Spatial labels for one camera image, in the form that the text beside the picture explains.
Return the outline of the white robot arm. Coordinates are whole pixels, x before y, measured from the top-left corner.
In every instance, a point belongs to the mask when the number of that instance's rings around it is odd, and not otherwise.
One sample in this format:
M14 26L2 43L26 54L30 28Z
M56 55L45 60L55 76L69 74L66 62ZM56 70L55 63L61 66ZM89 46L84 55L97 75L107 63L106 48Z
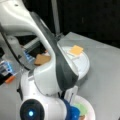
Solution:
M55 94L73 88L79 73L43 20L22 0L0 0L0 29L12 36L34 34L48 51L48 61L21 77L21 120L70 120L70 103Z

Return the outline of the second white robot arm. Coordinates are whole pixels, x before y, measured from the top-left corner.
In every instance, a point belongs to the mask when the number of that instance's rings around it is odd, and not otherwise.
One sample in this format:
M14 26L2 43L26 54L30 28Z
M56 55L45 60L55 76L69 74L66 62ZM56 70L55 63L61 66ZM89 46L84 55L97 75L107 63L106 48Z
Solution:
M15 71L30 70L24 51L16 37L0 34L0 46L5 52L5 58L12 64Z

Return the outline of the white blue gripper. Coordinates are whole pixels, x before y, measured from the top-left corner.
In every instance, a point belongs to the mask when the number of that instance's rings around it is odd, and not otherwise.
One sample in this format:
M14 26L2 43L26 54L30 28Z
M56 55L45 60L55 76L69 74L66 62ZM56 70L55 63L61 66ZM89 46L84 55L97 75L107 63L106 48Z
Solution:
M79 120L80 110L73 106L77 92L78 87L74 86L73 88L70 88L61 93L61 99L65 103L67 109L65 120Z

